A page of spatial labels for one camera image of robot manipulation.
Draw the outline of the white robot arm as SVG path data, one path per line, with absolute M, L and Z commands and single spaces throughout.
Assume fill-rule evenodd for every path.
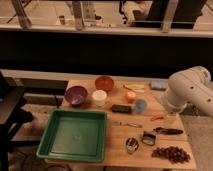
M 213 118 L 213 90 L 209 88 L 210 82 L 211 74 L 202 66 L 172 74 L 168 79 L 168 87 L 161 96 L 163 107 L 169 113 L 179 113 L 190 102 Z

